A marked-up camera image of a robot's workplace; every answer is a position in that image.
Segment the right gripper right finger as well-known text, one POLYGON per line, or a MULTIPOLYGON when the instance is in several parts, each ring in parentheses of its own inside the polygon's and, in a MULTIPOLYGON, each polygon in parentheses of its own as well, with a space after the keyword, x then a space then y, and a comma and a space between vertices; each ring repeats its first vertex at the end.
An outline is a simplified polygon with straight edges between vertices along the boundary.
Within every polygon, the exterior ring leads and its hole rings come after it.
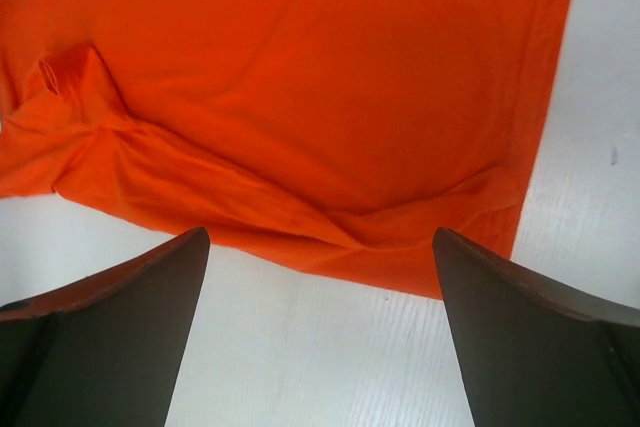
POLYGON ((432 243, 477 426, 636 426, 639 312, 449 229, 432 243))

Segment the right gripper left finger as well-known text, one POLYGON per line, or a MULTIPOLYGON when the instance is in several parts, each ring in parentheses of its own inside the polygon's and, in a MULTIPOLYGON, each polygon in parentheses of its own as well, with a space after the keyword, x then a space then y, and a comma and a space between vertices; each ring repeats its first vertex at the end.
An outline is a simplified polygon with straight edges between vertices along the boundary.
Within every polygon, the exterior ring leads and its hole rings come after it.
POLYGON ((4 426, 162 426, 210 250, 189 230, 1 308, 4 426))

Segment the orange t shirt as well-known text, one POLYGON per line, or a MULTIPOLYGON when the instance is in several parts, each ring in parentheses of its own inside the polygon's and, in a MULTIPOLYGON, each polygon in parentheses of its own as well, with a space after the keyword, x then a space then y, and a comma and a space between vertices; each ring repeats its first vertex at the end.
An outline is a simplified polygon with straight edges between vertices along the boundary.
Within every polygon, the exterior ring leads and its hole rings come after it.
POLYGON ((1 194, 436 298, 512 252, 570 0, 1 0, 1 194))

